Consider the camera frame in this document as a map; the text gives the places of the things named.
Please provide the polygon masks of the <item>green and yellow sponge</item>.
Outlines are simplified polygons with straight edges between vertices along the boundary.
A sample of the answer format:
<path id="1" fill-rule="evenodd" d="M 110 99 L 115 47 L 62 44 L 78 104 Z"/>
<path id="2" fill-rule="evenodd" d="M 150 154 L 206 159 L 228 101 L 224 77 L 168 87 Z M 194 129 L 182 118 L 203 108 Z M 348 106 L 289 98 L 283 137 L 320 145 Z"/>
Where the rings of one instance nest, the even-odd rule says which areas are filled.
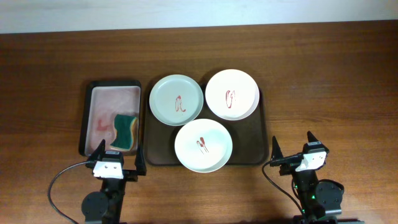
<path id="1" fill-rule="evenodd" d="M 135 116 L 117 114 L 114 119 L 116 136 L 110 148 L 118 151 L 132 150 L 137 139 L 137 122 L 138 119 Z"/>

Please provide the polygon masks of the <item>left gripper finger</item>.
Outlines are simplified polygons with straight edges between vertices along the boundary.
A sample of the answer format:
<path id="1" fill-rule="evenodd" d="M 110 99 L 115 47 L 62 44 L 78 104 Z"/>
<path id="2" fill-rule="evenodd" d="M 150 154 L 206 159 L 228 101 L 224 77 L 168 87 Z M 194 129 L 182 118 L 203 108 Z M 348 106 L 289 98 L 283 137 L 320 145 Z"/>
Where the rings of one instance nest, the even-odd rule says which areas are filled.
<path id="1" fill-rule="evenodd" d="M 147 174 L 143 151 L 139 146 L 137 147 L 134 165 L 136 167 L 137 175 L 145 176 Z"/>
<path id="2" fill-rule="evenodd" d="M 105 154 L 105 146 L 106 146 L 106 141 L 103 139 L 100 142 L 99 146 L 95 149 L 95 151 L 92 154 L 90 154 L 87 161 L 91 162 L 102 161 L 103 156 Z"/>

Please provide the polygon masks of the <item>white plate front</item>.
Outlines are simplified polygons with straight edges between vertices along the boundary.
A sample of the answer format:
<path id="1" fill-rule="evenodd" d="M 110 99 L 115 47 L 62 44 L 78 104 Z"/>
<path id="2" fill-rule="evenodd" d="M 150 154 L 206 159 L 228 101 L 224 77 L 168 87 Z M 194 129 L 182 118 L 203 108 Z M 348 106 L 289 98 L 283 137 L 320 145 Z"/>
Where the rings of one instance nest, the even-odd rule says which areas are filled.
<path id="1" fill-rule="evenodd" d="M 185 124 L 174 142 L 177 159 L 187 169 L 214 172 L 232 155 L 233 140 L 228 130 L 212 119 L 196 119 Z"/>

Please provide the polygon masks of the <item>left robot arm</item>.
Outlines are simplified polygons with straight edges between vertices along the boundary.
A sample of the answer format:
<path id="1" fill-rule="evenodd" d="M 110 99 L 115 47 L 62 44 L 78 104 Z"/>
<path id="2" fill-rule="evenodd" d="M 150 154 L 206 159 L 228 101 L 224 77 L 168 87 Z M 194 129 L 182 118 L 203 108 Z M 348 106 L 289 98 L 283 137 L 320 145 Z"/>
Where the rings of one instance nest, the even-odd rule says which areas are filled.
<path id="1" fill-rule="evenodd" d="M 82 201 L 81 211 L 85 223 L 119 223 L 125 188 L 128 182 L 138 181 L 147 173 L 142 149 L 136 152 L 135 169 L 124 169 L 124 156 L 118 151 L 106 151 L 102 140 L 88 157 L 86 167 L 102 181 L 101 189 L 88 194 Z"/>

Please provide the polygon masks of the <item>white plate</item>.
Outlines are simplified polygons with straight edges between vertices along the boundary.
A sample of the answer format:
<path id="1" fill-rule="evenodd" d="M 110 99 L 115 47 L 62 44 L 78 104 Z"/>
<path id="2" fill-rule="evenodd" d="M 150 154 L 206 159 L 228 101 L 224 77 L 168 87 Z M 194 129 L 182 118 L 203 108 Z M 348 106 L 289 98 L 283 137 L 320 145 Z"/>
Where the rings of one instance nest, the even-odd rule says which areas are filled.
<path id="1" fill-rule="evenodd" d="M 205 88 L 205 100 L 209 109 L 229 121 L 247 118 L 257 108 L 259 99 L 259 87 L 255 80 L 237 69 L 216 73 Z"/>
<path id="2" fill-rule="evenodd" d="M 232 155 L 233 140 L 228 130 L 212 119 L 196 119 L 185 124 L 174 142 L 177 159 L 187 169 L 214 172 Z"/>

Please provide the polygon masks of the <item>pale green plate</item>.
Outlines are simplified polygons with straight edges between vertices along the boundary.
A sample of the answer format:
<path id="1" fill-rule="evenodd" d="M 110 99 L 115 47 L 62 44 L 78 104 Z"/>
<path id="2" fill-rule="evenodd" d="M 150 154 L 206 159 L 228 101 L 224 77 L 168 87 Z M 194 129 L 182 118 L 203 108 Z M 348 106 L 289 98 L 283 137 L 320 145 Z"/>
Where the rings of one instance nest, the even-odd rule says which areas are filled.
<path id="1" fill-rule="evenodd" d="M 200 114 L 203 104 L 201 87 L 186 75 L 161 78 L 149 95 L 152 114 L 169 126 L 181 126 L 194 120 Z"/>

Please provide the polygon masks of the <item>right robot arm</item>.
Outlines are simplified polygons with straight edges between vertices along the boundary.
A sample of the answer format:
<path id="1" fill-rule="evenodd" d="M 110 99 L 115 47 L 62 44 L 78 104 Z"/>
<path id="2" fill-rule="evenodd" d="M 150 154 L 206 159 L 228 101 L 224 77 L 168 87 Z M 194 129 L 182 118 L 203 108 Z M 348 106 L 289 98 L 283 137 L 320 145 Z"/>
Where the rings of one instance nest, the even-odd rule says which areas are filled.
<path id="1" fill-rule="evenodd" d="M 293 217 L 293 223 L 337 223 L 345 188 L 334 180 L 317 177 L 316 171 L 326 164 L 329 149 L 310 131 L 307 139 L 302 152 L 284 157 L 273 137 L 269 165 L 279 167 L 281 176 L 292 177 L 293 201 L 301 212 Z"/>

